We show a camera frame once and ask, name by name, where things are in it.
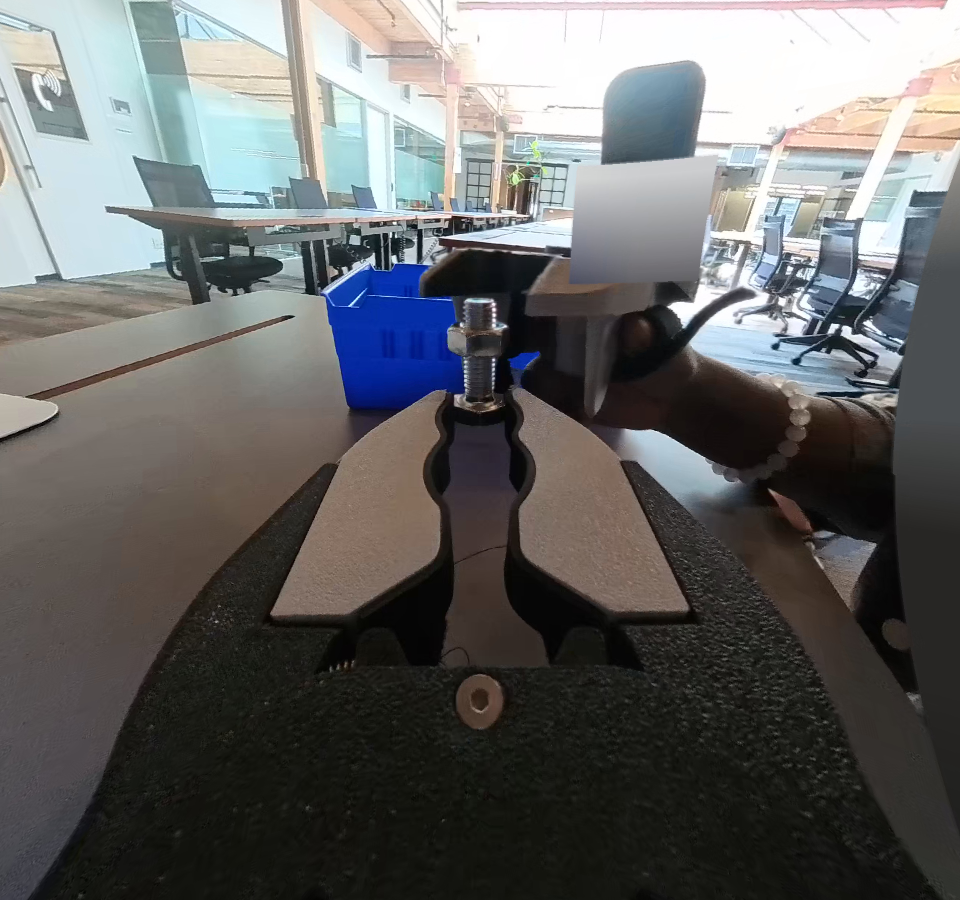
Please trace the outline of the green potted plant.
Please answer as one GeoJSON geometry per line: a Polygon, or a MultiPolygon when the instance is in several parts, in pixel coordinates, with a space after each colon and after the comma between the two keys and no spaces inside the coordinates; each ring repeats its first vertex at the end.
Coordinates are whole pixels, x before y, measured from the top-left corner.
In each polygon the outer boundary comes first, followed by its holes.
{"type": "Polygon", "coordinates": [[[514,153],[522,162],[513,162],[507,172],[507,184],[515,189],[523,184],[538,183],[544,174],[544,152],[539,137],[515,137],[514,153]]]}

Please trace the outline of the silver steel bolt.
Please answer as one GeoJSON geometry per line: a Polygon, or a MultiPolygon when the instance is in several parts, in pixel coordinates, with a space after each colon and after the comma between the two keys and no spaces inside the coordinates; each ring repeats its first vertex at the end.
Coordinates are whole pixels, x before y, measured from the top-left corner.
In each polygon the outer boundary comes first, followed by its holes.
{"type": "MultiPolygon", "coordinates": [[[[455,324],[491,327],[496,322],[505,324],[499,319],[497,301],[490,297],[471,297],[463,300],[461,318],[455,324]]],[[[462,415],[487,418],[502,410],[503,395],[497,391],[498,362],[501,356],[460,357],[463,392],[455,395],[454,405],[462,415]]]]}

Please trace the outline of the person's right hand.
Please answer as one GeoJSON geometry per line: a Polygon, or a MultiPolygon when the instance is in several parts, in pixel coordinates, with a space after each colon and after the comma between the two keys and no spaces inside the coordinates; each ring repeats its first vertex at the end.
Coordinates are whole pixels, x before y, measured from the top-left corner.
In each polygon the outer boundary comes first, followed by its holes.
{"type": "Polygon", "coordinates": [[[776,450],[789,407],[769,382],[686,348],[645,378],[613,382],[594,422],[653,430],[705,459],[745,469],[776,450]]]}

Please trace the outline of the person's right forearm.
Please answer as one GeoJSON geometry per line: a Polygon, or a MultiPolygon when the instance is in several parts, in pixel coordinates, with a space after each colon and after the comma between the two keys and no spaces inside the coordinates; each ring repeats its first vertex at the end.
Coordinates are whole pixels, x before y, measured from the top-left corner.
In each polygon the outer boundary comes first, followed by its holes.
{"type": "Polygon", "coordinates": [[[879,544],[896,532],[893,471],[898,390],[809,395],[798,452],[760,480],[818,528],[879,544]]]}

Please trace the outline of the white document stand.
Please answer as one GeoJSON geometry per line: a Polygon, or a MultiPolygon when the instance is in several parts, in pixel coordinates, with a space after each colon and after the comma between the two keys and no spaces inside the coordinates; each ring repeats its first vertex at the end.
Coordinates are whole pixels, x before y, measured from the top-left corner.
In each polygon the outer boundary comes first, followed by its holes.
{"type": "Polygon", "coordinates": [[[56,418],[59,407],[54,402],[1,394],[1,441],[44,426],[56,418]]]}

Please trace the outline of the long wooden desk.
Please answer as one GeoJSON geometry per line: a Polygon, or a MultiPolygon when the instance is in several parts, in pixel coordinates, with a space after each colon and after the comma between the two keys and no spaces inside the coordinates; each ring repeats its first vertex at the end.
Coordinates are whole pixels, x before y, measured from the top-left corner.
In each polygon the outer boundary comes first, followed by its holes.
{"type": "Polygon", "coordinates": [[[426,231],[443,229],[452,213],[437,210],[264,210],[106,206],[109,214],[124,216],[165,237],[173,237],[180,252],[180,272],[185,278],[191,303],[210,302],[209,283],[202,270],[196,236],[207,234],[217,242],[232,232],[244,235],[247,245],[276,246],[295,244],[300,248],[305,291],[318,296],[330,284],[329,245],[344,241],[351,233],[379,238],[386,267],[391,257],[389,237],[413,231],[416,256],[424,254],[426,231]]]}

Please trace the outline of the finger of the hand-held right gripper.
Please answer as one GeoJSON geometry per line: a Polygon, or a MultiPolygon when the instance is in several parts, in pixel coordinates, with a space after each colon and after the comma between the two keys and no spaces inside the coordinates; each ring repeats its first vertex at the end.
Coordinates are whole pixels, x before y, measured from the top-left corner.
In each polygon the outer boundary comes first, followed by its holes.
{"type": "Polygon", "coordinates": [[[556,351],[556,320],[526,311],[535,280],[556,259],[548,254],[512,253],[486,249],[450,249],[422,274],[418,293],[426,299],[450,298],[456,308],[468,298],[490,298],[497,317],[509,331],[506,355],[556,351]]]}

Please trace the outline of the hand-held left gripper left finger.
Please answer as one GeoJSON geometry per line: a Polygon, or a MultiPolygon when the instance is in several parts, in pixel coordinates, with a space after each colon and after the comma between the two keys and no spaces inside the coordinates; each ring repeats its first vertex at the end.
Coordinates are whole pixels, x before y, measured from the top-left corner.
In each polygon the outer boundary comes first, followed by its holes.
{"type": "Polygon", "coordinates": [[[270,620],[359,626],[429,581],[450,583],[443,497],[452,396],[435,391],[342,456],[284,579],[270,620]]]}

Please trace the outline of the silver hex nut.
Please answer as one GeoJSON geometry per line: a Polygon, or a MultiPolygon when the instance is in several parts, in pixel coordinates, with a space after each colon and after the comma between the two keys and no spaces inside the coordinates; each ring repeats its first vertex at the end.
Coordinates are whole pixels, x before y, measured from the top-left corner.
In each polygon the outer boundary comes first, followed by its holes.
{"type": "Polygon", "coordinates": [[[491,327],[469,327],[453,324],[447,331],[447,345],[461,358],[498,358],[509,345],[509,329],[496,322],[491,327]]]}

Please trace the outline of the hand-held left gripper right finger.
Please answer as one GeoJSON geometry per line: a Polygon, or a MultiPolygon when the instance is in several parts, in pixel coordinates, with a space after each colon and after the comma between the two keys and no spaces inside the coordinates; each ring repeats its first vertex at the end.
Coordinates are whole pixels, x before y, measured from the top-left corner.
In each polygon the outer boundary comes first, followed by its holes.
{"type": "Polygon", "coordinates": [[[507,402],[517,490],[508,551],[526,579],[604,625],[689,619],[687,597],[617,454],[523,389],[507,402]]]}

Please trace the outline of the phone symbol door sign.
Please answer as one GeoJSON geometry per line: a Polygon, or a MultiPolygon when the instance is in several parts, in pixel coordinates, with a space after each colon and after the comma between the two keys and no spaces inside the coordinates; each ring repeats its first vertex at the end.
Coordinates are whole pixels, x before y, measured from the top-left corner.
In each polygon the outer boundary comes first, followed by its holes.
{"type": "Polygon", "coordinates": [[[89,139],[69,77],[60,66],[13,66],[35,131],[46,137],[89,139]]]}

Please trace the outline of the blue plastic bin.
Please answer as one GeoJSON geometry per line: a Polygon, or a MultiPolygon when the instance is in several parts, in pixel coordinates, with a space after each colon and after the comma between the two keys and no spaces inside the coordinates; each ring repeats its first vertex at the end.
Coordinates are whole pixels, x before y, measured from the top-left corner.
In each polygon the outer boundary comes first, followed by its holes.
{"type": "Polygon", "coordinates": [[[462,360],[448,340],[462,298],[495,299],[497,317],[506,321],[510,296],[450,285],[450,258],[390,271],[365,264],[323,291],[349,407],[401,410],[437,391],[465,398],[462,360]]]}

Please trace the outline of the black office chair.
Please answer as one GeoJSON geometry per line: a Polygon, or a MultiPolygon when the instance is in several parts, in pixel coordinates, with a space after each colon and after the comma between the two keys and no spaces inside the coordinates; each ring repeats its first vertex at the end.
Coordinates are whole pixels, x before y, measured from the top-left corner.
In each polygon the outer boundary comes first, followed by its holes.
{"type": "MultiPolygon", "coordinates": [[[[155,208],[231,209],[215,201],[202,169],[133,157],[136,171],[155,208]]],[[[195,242],[207,285],[220,293],[237,296],[251,293],[256,282],[266,282],[283,270],[281,261],[258,256],[239,231],[226,232],[224,239],[198,231],[195,242]]]]}
{"type": "MultiPolygon", "coordinates": [[[[290,178],[291,202],[297,210],[327,210],[330,208],[328,200],[319,181],[306,178],[290,178]]],[[[359,239],[356,243],[336,240],[325,241],[326,265],[333,270],[330,281],[333,281],[354,268],[354,265],[371,259],[374,249],[359,239]]]]}
{"type": "Polygon", "coordinates": [[[738,326],[750,316],[765,315],[780,324],[776,335],[785,336],[787,333],[789,315],[782,297],[790,279],[789,264],[785,261],[784,253],[785,223],[786,219],[782,215],[764,218],[760,256],[750,273],[748,284],[763,293],[765,300],[760,306],[738,309],[733,316],[734,323],[738,326]]]}
{"type": "Polygon", "coordinates": [[[941,190],[916,191],[911,195],[894,268],[852,328],[854,334],[899,356],[906,353],[922,274],[946,197],[947,193],[941,190]]]}
{"type": "Polygon", "coordinates": [[[807,317],[808,328],[800,335],[778,337],[771,345],[801,347],[791,359],[795,366],[811,353],[841,352],[855,360],[858,378],[867,378],[879,358],[869,349],[847,338],[843,331],[853,330],[856,320],[868,306],[866,298],[855,296],[858,278],[859,239],[862,219],[827,219],[822,223],[817,264],[806,288],[798,297],[798,310],[807,317]]]}

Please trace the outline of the wooden support post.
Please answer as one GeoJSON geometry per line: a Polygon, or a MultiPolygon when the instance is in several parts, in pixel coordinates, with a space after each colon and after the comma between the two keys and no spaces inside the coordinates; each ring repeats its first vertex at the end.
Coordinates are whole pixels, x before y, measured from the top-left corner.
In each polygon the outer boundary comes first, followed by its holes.
{"type": "Polygon", "coordinates": [[[309,0],[280,0],[301,171],[329,189],[309,0]]]}

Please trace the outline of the dark desk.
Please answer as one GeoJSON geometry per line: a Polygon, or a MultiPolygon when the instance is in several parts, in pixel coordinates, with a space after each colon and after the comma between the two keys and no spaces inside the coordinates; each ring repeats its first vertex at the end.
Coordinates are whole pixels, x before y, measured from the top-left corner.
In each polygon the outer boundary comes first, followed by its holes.
{"type": "Polygon", "coordinates": [[[441,237],[446,249],[485,250],[503,253],[569,257],[573,217],[490,228],[441,237]]]}

